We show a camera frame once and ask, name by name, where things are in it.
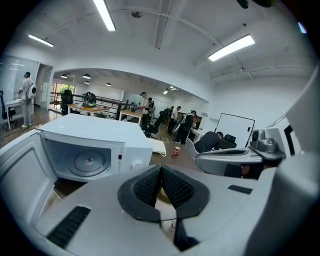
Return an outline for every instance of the wooden floor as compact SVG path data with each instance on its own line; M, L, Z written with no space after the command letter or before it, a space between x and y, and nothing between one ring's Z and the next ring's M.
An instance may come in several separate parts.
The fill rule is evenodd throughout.
M40 108L39 106L34 106L34 114L33 114L33 124L29 128L22 128L24 124L24 119L19 118L17 119L17 125L11 124L11 130L5 130L0 128L0 149L8 144L9 142L13 141L14 139L18 138L22 134L34 129L39 125L44 125L54 119L61 117L61 114L47 111L46 109Z

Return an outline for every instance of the white panel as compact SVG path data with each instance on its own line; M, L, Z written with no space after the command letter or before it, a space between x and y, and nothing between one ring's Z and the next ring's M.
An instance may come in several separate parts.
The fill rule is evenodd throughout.
M222 132L224 136L229 134L236 137L236 147L244 148L254 127L254 122L254 120L244 117L221 114L216 132Z
M0 192L12 215L32 223L40 214L56 177L36 130L0 151Z

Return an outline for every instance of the glass wall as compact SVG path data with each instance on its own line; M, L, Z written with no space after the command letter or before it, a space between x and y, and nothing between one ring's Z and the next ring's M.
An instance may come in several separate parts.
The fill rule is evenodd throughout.
M39 62L28 59L2 56L0 58L0 91L3 91L3 101L10 102L18 99L18 92L23 82L24 74L31 73L31 79L35 83L39 68ZM16 116L22 111L16 107Z

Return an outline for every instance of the window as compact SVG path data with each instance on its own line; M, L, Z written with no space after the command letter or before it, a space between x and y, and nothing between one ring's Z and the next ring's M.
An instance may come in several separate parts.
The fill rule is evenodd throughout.
M50 107L60 109L61 96L65 90L70 90L72 94L75 94L76 87L74 85L56 83L53 82L51 85L51 96L50 96Z

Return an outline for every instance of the person bending over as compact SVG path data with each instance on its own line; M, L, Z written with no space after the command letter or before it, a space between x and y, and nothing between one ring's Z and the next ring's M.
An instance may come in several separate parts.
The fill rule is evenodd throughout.
M217 133L208 131L196 144L194 144L195 150L198 153L209 152L213 148L218 150L220 141L223 137L224 134L221 131L218 131Z

